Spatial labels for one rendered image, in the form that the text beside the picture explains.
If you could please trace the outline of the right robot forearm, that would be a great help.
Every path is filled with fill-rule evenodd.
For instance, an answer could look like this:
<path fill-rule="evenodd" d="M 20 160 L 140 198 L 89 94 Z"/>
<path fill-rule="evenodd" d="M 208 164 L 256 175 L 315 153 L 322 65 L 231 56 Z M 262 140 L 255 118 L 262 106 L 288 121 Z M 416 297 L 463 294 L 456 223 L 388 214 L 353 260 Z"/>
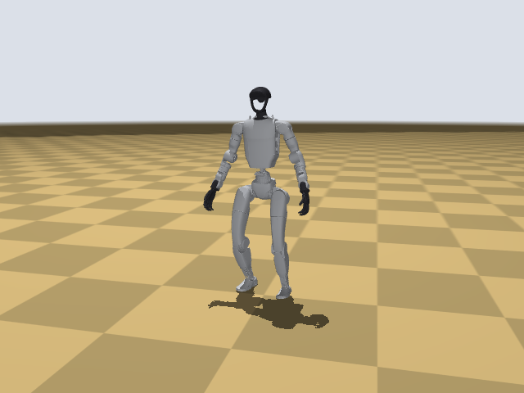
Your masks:
<path fill-rule="evenodd" d="M 224 160 L 224 158 L 223 158 L 222 162 L 220 164 L 219 170 L 218 170 L 217 174 L 215 175 L 215 179 L 214 179 L 214 180 L 218 180 L 218 185 L 216 186 L 217 189 L 220 189 L 223 186 L 223 182 L 226 179 L 226 176 L 227 176 L 228 171 L 230 169 L 231 169 L 231 165 L 228 162 L 226 162 L 226 160 Z M 213 182 L 214 182 L 214 180 L 213 180 Z"/>

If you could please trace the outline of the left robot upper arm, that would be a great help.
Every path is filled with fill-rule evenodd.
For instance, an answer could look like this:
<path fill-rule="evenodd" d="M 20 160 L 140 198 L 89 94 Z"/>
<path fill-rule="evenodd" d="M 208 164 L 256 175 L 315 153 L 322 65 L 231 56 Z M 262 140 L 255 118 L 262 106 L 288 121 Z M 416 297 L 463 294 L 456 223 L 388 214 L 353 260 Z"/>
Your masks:
<path fill-rule="evenodd" d="M 287 147 L 291 151 L 291 154 L 289 155 L 289 160 L 292 164 L 295 164 L 296 162 L 299 162 L 299 156 L 297 152 L 300 150 L 298 147 L 298 142 L 296 141 L 295 134 L 293 133 L 292 126 L 290 123 L 286 121 L 280 121 L 276 120 L 276 130 L 278 133 L 283 135 L 283 139 L 285 143 L 287 144 Z"/>

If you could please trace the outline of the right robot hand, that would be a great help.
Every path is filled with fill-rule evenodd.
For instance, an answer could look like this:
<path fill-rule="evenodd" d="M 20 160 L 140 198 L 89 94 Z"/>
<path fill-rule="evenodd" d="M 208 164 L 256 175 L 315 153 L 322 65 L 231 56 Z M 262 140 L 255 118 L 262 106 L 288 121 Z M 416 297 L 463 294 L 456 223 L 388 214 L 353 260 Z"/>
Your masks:
<path fill-rule="evenodd" d="M 219 191 L 219 189 L 216 188 L 217 185 L 218 185 L 218 180 L 214 180 L 214 182 L 210 186 L 211 189 L 205 195 L 203 205 L 208 211 L 214 210 L 212 208 L 212 202 L 215 198 L 216 191 Z"/>

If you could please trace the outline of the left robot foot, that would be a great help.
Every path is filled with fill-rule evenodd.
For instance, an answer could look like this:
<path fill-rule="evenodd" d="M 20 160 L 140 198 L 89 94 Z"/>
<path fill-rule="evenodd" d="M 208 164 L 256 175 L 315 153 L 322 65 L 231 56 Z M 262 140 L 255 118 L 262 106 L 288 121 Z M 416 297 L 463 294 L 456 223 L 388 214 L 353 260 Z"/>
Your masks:
<path fill-rule="evenodd" d="M 287 288 L 286 286 L 285 287 L 281 287 L 279 293 L 276 295 L 276 298 L 277 299 L 288 298 L 290 296 L 290 293 L 291 293 L 291 287 L 290 286 L 289 286 L 289 288 Z"/>

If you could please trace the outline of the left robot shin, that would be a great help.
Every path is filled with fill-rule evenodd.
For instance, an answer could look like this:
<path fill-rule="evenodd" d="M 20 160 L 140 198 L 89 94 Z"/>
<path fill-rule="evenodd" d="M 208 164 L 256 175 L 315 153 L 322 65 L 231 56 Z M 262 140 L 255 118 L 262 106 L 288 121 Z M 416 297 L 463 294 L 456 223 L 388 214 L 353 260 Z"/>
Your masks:
<path fill-rule="evenodd" d="M 282 253 L 282 254 L 281 254 Z M 289 288 L 288 282 L 288 269 L 289 269 L 289 256 L 287 253 L 287 243 L 284 242 L 283 250 L 280 252 L 275 252 L 274 254 L 274 263 L 278 276 L 280 277 L 280 282 L 282 287 Z"/>

